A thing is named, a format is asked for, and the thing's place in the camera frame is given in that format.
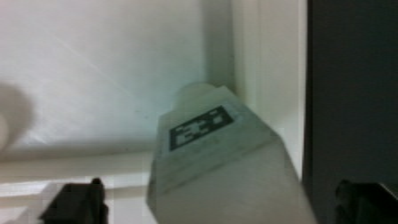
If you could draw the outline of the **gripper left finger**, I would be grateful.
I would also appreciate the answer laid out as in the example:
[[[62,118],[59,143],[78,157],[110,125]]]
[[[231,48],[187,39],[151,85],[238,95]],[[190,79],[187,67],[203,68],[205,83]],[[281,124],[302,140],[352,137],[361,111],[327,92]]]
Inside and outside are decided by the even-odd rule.
[[[105,185],[100,178],[89,183],[68,183],[39,216],[45,224],[109,224]]]

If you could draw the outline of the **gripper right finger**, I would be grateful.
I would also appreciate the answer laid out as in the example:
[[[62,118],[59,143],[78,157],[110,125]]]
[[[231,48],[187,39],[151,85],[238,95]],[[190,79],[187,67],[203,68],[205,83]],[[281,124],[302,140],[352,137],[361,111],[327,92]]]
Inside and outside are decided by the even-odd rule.
[[[334,224],[398,224],[398,183],[340,182]]]

